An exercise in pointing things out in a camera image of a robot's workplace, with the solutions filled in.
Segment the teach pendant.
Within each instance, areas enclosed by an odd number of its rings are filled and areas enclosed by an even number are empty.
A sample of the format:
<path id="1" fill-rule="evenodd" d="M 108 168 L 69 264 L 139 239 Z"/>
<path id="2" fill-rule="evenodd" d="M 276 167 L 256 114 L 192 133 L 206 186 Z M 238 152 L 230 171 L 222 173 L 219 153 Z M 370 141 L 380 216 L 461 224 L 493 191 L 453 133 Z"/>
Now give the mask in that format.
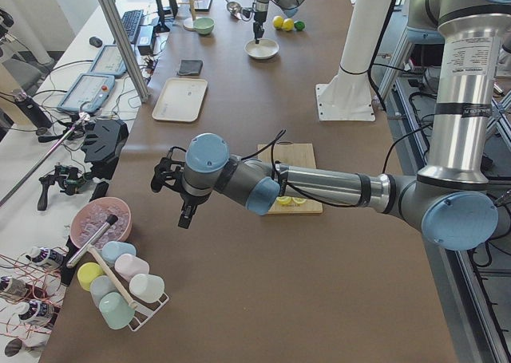
<path id="1" fill-rule="evenodd" d="M 94 115 L 108 99 L 114 85 L 113 75 L 82 73 L 57 105 L 57 110 Z"/>
<path id="2" fill-rule="evenodd" d="M 89 71 L 119 78 L 126 73 L 127 67 L 118 47 L 105 45 L 95 57 Z"/>

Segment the green lime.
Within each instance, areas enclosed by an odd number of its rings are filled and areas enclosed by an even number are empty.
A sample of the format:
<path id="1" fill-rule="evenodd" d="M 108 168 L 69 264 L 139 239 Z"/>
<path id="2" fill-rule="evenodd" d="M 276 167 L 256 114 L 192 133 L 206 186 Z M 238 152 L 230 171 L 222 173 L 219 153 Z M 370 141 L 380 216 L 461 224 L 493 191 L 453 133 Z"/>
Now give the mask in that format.
<path id="1" fill-rule="evenodd" d="M 303 31 L 306 28 L 306 24 L 303 21 L 295 21 L 294 28 L 296 31 Z"/>

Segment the white cup rack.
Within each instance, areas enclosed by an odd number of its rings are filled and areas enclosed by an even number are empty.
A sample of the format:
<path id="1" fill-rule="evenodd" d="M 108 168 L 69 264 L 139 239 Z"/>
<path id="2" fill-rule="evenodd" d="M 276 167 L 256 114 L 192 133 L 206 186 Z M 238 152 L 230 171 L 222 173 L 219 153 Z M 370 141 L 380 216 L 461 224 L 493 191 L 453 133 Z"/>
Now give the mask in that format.
<path id="1" fill-rule="evenodd" d="M 155 314 L 160 311 L 170 300 L 170 297 L 164 292 L 162 296 L 153 303 L 147 303 L 130 293 L 129 282 L 128 286 L 117 277 L 115 272 L 107 265 L 105 260 L 101 257 L 101 253 L 94 247 L 90 247 L 88 252 L 93 256 L 101 268 L 104 271 L 104 275 L 107 275 L 112 283 L 117 288 L 117 291 L 129 304 L 131 308 L 135 310 L 135 314 L 131 322 L 126 326 L 129 327 L 133 332 L 137 332 L 141 327 L 148 323 Z"/>

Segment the black computer mouse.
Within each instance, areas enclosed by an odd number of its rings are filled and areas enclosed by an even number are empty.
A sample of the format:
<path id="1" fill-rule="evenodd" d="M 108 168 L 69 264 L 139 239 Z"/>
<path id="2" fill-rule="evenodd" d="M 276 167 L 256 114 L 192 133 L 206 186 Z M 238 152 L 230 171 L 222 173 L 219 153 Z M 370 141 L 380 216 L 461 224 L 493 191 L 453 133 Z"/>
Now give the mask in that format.
<path id="1" fill-rule="evenodd" d="M 96 48 L 101 48 L 103 46 L 103 41 L 99 37 L 92 36 L 89 38 L 89 44 Z"/>

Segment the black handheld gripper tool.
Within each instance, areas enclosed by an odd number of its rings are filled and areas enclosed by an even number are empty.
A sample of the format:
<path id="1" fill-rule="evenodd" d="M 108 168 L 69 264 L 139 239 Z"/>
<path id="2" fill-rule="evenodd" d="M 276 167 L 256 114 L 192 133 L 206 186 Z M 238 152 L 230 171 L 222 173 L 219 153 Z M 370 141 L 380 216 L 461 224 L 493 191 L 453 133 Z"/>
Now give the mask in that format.
<path id="1" fill-rule="evenodd" d="M 57 183 L 60 187 L 60 192 L 66 195 L 75 195 L 92 179 L 92 172 L 82 172 L 74 166 L 56 164 L 53 172 L 49 172 L 39 178 L 39 182 L 42 185 L 42 193 L 38 200 L 38 210 L 46 210 L 50 186 Z"/>

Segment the aluminium frame post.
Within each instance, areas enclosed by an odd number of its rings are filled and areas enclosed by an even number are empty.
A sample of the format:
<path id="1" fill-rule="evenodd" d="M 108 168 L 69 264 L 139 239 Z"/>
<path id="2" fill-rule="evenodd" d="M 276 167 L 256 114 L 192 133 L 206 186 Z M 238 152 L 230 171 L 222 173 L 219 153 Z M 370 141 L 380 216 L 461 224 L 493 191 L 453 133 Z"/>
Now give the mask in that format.
<path id="1" fill-rule="evenodd" d="M 135 90 L 137 91 L 141 102 L 145 103 L 149 99 L 149 89 L 145 83 L 145 79 L 141 75 L 137 58 L 133 53 L 132 46 L 129 42 L 127 33 L 125 32 L 115 0 L 98 0 L 98 2 L 103 14 L 105 15 L 110 32 L 117 43 L 117 47 L 127 67 L 128 74 L 132 79 Z"/>

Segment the teach pendant near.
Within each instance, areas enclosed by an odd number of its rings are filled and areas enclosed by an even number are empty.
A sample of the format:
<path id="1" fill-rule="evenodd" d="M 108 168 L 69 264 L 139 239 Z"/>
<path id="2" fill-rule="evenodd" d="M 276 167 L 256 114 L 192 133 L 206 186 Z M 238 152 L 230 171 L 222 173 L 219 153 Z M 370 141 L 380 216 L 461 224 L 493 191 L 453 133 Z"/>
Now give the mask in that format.
<path id="1" fill-rule="evenodd" d="M 113 75 L 82 73 L 57 105 L 57 110 L 94 115 L 108 99 L 114 85 Z"/>

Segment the grey folded cloth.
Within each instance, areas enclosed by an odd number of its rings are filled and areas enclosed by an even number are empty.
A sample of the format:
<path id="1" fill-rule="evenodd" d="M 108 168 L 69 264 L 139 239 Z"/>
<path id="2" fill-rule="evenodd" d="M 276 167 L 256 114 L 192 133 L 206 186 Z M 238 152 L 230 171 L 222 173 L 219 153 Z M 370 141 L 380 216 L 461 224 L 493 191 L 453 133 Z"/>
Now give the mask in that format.
<path id="1" fill-rule="evenodd" d="M 198 76 L 203 68 L 202 60 L 182 59 L 176 72 L 178 76 Z"/>

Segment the metal muddler black tip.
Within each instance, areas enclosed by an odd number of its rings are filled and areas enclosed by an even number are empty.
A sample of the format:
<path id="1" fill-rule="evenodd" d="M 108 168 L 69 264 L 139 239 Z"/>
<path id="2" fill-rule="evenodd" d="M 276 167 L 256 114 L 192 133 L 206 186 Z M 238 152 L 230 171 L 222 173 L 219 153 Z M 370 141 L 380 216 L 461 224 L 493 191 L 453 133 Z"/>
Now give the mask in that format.
<path id="1" fill-rule="evenodd" d="M 82 256 L 88 251 L 88 249 L 105 234 L 109 228 L 115 224 L 118 220 L 116 215 L 109 215 L 107 220 L 98 228 L 98 230 L 80 247 L 67 261 L 66 267 L 71 269 L 75 267 Z"/>

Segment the wooden stand with base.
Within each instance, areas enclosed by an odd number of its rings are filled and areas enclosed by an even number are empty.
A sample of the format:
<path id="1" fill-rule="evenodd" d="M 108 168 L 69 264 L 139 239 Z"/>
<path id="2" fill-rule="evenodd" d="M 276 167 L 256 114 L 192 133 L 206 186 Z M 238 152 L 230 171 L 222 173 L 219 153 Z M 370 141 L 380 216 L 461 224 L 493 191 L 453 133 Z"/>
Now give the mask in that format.
<path id="1" fill-rule="evenodd" d="M 196 11 L 195 11 L 195 0 L 188 0 L 188 7 L 190 17 L 183 21 L 183 27 L 188 31 L 195 30 Z"/>

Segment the lemon slice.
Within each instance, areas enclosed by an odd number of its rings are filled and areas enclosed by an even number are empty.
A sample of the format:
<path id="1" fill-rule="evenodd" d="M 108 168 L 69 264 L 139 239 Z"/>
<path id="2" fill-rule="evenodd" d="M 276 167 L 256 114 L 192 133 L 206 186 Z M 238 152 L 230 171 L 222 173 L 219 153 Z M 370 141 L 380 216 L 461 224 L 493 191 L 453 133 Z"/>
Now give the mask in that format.
<path id="1" fill-rule="evenodd" d="M 280 196 L 275 200 L 280 206 L 289 206 L 292 203 L 292 198 L 290 196 Z"/>
<path id="2" fill-rule="evenodd" d="M 296 205 L 303 205 L 307 202 L 307 199 L 299 198 L 299 197 L 292 197 L 292 202 Z"/>

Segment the grey cup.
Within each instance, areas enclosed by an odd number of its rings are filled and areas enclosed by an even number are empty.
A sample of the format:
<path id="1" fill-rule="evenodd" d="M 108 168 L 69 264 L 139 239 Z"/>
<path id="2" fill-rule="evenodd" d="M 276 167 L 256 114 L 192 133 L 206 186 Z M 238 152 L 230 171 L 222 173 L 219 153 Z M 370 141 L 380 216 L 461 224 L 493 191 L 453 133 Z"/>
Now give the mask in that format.
<path id="1" fill-rule="evenodd" d="M 91 293 L 93 303 L 98 308 L 104 296 L 109 293 L 116 292 L 117 288 L 107 275 L 96 277 L 90 284 L 89 292 Z"/>

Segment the black perforated device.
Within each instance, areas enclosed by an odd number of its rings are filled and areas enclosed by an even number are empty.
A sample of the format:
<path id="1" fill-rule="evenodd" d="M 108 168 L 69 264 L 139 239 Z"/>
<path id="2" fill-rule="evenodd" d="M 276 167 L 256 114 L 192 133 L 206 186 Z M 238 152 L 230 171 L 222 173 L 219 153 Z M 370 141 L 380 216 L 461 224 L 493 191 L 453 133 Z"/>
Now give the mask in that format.
<path id="1" fill-rule="evenodd" d="M 127 124 L 120 119 L 96 120 L 85 126 L 81 150 L 85 153 L 84 161 L 92 164 L 94 177 L 112 179 L 128 136 Z"/>

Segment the bamboo cutting board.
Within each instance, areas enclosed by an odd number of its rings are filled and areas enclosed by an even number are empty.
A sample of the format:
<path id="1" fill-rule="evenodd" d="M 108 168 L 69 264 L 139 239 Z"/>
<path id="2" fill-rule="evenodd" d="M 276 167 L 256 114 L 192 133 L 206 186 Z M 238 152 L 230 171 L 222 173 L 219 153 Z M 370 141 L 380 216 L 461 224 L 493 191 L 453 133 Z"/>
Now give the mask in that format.
<path id="1" fill-rule="evenodd" d="M 294 144 L 291 142 L 279 142 L 274 147 L 274 160 L 282 164 L 290 164 L 304 168 L 316 168 L 315 154 L 312 144 Z M 280 206 L 275 201 L 269 210 L 269 215 L 301 215 L 321 214 L 323 205 L 312 199 L 307 199 L 303 205 L 296 205 L 293 202 L 289 206 Z"/>

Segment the pink bowl with ice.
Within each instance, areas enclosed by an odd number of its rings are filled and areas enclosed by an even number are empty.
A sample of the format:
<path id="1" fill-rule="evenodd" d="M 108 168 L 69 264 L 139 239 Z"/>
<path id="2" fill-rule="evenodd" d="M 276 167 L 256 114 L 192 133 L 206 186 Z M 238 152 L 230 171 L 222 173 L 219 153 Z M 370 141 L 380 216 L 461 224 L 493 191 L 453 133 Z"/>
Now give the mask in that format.
<path id="1" fill-rule="evenodd" d="M 106 223 L 109 216 L 117 221 L 94 243 L 101 249 L 109 241 L 124 242 L 132 230 L 131 211 L 127 203 L 115 197 L 102 197 L 85 205 L 74 217 L 70 239 L 76 247 L 82 247 L 87 240 Z"/>

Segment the black keyboard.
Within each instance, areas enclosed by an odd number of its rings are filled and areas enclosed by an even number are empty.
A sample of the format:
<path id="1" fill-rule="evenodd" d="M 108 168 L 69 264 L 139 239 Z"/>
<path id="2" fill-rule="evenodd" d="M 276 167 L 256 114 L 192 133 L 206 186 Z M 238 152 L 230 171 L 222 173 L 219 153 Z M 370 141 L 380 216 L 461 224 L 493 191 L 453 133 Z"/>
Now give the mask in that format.
<path id="1" fill-rule="evenodd" d="M 121 17 L 121 22 L 131 44 L 137 41 L 139 29 L 144 18 L 143 10 L 128 10 Z"/>

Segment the cream rabbit tray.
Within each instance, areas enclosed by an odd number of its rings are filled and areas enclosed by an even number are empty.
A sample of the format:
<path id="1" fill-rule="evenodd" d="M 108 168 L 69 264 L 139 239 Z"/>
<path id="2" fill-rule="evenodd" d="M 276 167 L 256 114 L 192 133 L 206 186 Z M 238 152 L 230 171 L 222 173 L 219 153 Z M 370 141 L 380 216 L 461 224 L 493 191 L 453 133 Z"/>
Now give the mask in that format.
<path id="1" fill-rule="evenodd" d="M 171 77 L 165 83 L 152 112 L 154 120 L 192 123 L 200 113 L 208 82 Z"/>

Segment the mint green cup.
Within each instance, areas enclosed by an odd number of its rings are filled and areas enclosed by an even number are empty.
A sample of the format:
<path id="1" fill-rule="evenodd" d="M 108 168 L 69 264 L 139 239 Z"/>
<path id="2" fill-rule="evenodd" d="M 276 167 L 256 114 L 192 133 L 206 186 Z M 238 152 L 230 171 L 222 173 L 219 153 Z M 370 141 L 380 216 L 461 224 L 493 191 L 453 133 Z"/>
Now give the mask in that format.
<path id="1" fill-rule="evenodd" d="M 118 292 L 111 292 L 104 296 L 100 300 L 99 310 L 110 329 L 126 327 L 135 314 L 135 310 Z"/>

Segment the teach pendant far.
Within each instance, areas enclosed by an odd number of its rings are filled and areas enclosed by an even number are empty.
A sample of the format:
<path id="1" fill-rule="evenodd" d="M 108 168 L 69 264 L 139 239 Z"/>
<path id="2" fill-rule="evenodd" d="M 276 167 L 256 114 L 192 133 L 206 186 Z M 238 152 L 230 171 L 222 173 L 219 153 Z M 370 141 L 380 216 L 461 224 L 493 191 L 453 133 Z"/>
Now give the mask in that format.
<path id="1" fill-rule="evenodd" d="M 95 57 L 89 71 L 119 78 L 126 73 L 127 67 L 118 47 L 105 45 Z"/>

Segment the metal scoop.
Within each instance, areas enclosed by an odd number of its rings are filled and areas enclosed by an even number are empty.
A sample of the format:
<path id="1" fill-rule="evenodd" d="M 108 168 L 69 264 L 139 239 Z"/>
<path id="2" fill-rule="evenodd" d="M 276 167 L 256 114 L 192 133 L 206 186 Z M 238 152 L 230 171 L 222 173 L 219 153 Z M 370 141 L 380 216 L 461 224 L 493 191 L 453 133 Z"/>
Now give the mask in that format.
<path id="1" fill-rule="evenodd" d="M 234 2 L 231 0 L 224 1 L 226 2 L 226 8 L 230 15 L 238 20 L 242 20 L 243 19 L 242 6 L 238 2 Z"/>

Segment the yellow cup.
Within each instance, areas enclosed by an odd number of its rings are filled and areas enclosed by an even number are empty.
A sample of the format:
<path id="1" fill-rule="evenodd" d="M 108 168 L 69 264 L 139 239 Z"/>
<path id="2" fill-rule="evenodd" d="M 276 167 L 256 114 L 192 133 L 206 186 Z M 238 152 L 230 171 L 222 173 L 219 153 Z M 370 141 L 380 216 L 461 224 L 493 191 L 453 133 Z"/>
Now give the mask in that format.
<path id="1" fill-rule="evenodd" d="M 78 283 L 83 290 L 90 292 L 92 282 L 104 274 L 103 269 L 98 263 L 86 262 L 77 271 Z"/>

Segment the green bowl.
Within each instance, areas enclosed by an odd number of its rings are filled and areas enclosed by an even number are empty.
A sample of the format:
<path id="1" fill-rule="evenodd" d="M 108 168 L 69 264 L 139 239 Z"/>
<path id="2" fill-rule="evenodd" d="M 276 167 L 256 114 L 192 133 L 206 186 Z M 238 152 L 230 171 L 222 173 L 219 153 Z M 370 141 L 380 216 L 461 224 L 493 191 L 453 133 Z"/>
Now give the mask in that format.
<path id="1" fill-rule="evenodd" d="M 197 18 L 193 21 L 193 29 L 199 35 L 209 35 L 215 27 L 215 21 L 212 18 Z"/>

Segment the blue cup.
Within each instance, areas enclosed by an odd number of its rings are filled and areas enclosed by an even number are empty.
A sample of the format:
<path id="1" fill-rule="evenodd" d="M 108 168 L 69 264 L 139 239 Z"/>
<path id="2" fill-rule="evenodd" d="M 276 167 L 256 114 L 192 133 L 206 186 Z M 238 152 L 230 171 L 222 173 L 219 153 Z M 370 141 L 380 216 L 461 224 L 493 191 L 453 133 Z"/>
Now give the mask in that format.
<path id="1" fill-rule="evenodd" d="M 101 257 L 108 266 L 114 266 L 116 260 L 123 254 L 137 255 L 137 249 L 131 243 L 118 241 L 109 241 L 101 249 Z"/>

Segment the pink cup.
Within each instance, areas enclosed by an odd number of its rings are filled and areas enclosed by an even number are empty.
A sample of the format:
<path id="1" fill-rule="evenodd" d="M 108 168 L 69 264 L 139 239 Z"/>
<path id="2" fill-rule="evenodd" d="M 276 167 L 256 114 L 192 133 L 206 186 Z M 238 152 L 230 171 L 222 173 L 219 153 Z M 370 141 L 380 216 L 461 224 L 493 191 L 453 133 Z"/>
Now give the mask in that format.
<path id="1" fill-rule="evenodd" d="M 133 254 L 122 254 L 114 263 L 115 271 L 127 282 L 137 274 L 148 274 L 149 264 Z"/>

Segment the cream round plate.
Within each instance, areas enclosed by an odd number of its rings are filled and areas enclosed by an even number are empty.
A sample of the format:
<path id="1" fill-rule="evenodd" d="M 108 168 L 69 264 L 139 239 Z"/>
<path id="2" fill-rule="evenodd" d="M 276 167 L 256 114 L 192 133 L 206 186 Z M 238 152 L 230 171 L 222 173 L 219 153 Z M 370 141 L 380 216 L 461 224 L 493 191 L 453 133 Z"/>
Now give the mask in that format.
<path id="1" fill-rule="evenodd" d="M 267 38 L 261 38 L 258 41 L 250 40 L 246 43 L 244 51 L 252 59 L 267 60 L 279 52 L 279 44 Z"/>

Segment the white cup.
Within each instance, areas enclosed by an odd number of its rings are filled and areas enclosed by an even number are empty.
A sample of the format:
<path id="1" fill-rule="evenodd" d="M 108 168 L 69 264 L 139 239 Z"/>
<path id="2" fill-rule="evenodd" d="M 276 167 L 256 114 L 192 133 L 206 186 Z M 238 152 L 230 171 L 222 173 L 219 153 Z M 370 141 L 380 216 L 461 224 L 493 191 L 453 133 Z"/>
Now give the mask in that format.
<path id="1" fill-rule="evenodd" d="M 156 302 L 164 293 L 164 280 L 154 274 L 136 274 L 129 282 L 130 293 L 144 302 Z"/>

